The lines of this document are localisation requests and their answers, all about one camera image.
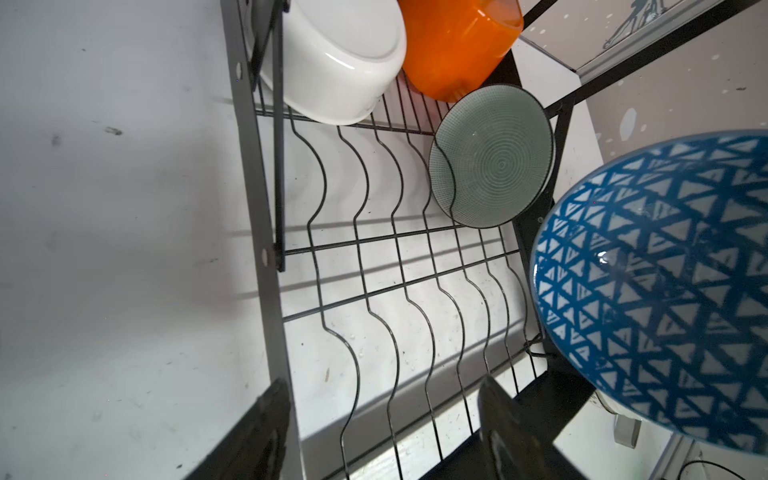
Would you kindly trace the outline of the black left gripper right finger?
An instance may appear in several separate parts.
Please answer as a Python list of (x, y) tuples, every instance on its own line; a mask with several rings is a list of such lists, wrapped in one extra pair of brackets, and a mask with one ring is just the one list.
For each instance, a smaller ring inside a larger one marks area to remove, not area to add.
[(582, 479), (584, 475), (525, 416), (490, 375), (478, 390), (480, 439), (490, 479)]

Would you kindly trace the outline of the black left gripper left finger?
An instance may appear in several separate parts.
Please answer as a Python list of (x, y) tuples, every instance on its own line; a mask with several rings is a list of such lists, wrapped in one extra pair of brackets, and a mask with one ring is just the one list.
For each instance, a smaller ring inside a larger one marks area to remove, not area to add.
[(288, 384), (277, 379), (187, 479), (279, 479), (290, 413)]

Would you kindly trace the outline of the blue patterned bowl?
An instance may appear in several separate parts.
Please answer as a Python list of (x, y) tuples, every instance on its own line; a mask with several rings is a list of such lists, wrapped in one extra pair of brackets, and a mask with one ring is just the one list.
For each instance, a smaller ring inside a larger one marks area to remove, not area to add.
[(553, 344), (633, 416), (767, 451), (767, 133), (603, 165), (545, 217), (532, 295)]

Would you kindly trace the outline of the light green glazed bowl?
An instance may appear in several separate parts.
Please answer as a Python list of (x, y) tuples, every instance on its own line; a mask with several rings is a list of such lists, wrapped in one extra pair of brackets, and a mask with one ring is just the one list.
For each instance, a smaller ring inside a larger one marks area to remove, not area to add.
[(485, 86), (454, 104), (434, 134), (431, 191), (456, 223), (497, 227), (540, 195), (553, 160), (552, 125), (541, 103), (515, 85)]

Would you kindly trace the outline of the white ceramic bowl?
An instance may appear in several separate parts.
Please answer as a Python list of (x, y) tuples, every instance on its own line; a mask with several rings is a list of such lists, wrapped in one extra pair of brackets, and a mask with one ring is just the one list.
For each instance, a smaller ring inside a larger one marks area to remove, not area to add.
[(292, 1), (282, 25), (283, 101), (320, 123), (368, 117), (403, 66), (396, 1)]

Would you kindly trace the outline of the orange glass bowl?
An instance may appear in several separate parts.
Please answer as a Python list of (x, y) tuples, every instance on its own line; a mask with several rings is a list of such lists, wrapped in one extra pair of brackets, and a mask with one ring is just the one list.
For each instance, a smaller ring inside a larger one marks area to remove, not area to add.
[(517, 0), (407, 0), (399, 3), (411, 85), (455, 103), (478, 89), (524, 29)]

